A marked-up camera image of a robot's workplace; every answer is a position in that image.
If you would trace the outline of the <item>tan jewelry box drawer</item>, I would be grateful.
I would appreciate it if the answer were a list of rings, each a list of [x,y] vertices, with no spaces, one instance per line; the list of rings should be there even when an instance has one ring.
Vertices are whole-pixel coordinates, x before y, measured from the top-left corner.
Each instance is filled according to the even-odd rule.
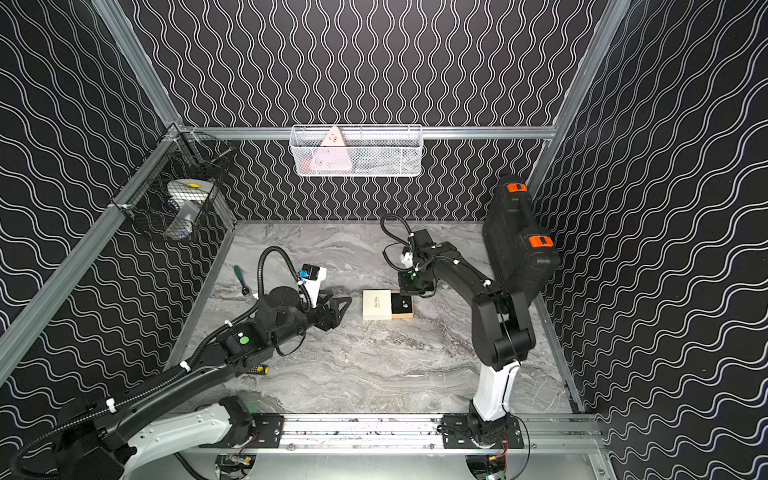
[[[391,318],[392,319],[412,319],[414,317],[413,297],[401,293],[400,291],[391,291]]]

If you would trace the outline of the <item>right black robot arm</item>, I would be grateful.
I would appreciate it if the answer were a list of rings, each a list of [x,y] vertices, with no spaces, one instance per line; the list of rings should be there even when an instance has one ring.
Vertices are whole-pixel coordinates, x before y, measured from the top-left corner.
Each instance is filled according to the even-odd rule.
[[[402,248],[399,264],[382,252],[398,272],[401,293],[428,298],[443,282],[469,306],[471,343],[482,367],[466,419],[468,438],[479,447],[493,446],[509,429],[513,386],[522,361],[536,344],[525,295],[503,289],[452,243],[433,241],[427,230],[412,229],[396,214],[384,215],[379,225]]]

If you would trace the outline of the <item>white jewelry box sleeve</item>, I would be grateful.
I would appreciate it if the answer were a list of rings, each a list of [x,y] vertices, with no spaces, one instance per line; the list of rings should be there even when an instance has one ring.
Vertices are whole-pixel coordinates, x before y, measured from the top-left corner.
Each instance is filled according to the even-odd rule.
[[[392,318],[391,290],[364,290],[362,294],[362,318],[366,321],[382,321]]]

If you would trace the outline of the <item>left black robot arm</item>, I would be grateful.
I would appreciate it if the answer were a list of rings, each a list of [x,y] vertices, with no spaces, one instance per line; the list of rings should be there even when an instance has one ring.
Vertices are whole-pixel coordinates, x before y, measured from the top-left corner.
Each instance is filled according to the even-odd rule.
[[[288,253],[269,246],[257,263],[256,303],[208,334],[177,365],[117,397],[73,401],[70,417],[25,443],[11,457],[18,479],[120,479],[140,456],[142,432],[190,398],[243,374],[254,375],[283,344],[305,340],[311,328],[337,328],[351,304],[313,287],[319,267],[296,268]]]

